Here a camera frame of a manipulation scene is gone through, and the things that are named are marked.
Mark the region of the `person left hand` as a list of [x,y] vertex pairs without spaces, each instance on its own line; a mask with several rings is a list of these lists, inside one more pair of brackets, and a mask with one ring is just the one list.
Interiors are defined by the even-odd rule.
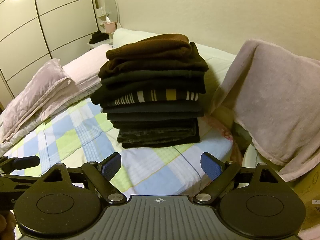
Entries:
[[0,235],[1,240],[14,240],[16,219],[11,211],[1,211],[0,214]]

